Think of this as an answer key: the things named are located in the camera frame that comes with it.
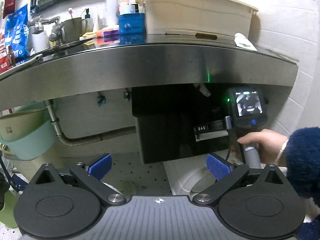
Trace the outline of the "person's right hand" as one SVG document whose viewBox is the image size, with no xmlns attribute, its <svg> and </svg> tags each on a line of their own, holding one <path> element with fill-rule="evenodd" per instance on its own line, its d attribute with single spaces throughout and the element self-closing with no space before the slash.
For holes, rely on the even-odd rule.
<svg viewBox="0 0 320 240">
<path fill-rule="evenodd" d="M 238 143 L 244 145 L 257 144 L 260 155 L 260 161 L 263 164 L 277 164 L 278 166 L 286 167 L 286 156 L 283 152 L 277 159 L 280 150 L 288 137 L 274 132 L 269 129 L 263 129 L 260 132 L 251 132 L 240 137 Z"/>
</svg>

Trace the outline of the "dark blue fuzzy sleeve forearm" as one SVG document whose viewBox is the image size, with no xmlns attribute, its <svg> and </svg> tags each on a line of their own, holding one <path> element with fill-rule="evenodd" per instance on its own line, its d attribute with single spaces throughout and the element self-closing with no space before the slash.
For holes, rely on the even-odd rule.
<svg viewBox="0 0 320 240">
<path fill-rule="evenodd" d="M 285 150 L 287 179 L 296 193 L 319 207 L 319 128 L 291 134 Z"/>
</svg>

